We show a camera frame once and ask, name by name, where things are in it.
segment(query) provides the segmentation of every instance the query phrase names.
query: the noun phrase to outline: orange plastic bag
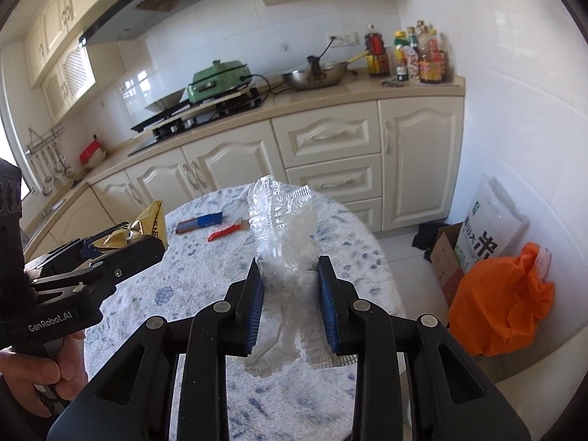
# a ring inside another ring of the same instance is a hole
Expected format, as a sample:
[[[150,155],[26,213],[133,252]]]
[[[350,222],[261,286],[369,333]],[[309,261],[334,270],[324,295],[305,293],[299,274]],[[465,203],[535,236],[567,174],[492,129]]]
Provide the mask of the orange plastic bag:
[[[518,257],[480,260],[462,278],[449,308],[449,331],[470,355],[531,344],[553,305],[555,286],[543,281],[549,260],[549,252],[528,243]]]

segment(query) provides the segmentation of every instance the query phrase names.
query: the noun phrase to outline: gold foil bag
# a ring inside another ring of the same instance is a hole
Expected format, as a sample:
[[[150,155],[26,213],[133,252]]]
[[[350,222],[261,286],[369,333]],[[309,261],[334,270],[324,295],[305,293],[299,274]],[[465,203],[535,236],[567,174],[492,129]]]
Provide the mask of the gold foil bag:
[[[101,250],[121,248],[139,240],[143,235],[157,237],[164,243],[164,247],[167,250],[169,245],[165,227],[163,201],[154,201],[154,203],[139,214],[139,217],[132,224],[124,225],[103,239],[97,240],[93,245]]]

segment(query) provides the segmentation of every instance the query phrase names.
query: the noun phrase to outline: utensil rack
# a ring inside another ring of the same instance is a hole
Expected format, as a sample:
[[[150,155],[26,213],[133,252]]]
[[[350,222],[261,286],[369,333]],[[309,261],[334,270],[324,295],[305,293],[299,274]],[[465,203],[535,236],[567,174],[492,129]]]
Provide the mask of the utensil rack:
[[[60,135],[65,132],[65,129],[61,125],[57,125],[50,131],[40,136],[33,128],[29,128],[29,136],[31,142],[28,143],[25,151],[25,156],[32,156],[40,151],[44,147],[48,147],[49,144],[60,139]]]

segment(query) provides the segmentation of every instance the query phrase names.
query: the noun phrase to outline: blue patterned tablecloth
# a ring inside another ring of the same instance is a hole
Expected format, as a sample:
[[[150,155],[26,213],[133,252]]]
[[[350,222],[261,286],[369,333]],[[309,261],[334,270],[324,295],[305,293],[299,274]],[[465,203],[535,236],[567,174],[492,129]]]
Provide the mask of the blue patterned tablecloth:
[[[250,186],[207,194],[166,216],[169,248],[158,265],[118,285],[102,304],[104,320],[87,330],[86,366],[90,377],[148,317],[168,321],[191,317],[222,300],[232,282],[246,277],[255,256],[249,231],[207,242],[213,228],[177,235],[180,221],[224,210],[228,218],[247,213]],[[360,297],[389,313],[404,307],[374,236],[344,206],[313,194],[318,218],[314,239],[339,278],[353,282]],[[183,357],[176,392],[180,391]],[[351,432],[356,366],[312,370],[298,359],[281,373],[255,378],[238,358],[227,357],[226,387],[230,437],[242,441],[342,440]],[[170,439],[176,439],[178,396],[174,398]]]

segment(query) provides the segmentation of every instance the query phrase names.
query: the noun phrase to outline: red container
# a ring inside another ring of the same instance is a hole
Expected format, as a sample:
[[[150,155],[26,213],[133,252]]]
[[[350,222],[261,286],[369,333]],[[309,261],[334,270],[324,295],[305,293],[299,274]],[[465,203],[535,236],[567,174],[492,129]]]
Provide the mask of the red container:
[[[92,157],[92,154],[94,154],[98,149],[102,148],[102,143],[97,140],[94,139],[94,141],[92,141],[92,143],[90,143],[90,145],[84,149],[82,151],[82,153],[79,155],[79,161],[82,163],[82,165],[85,165],[87,163],[87,160],[90,159],[90,157]]]

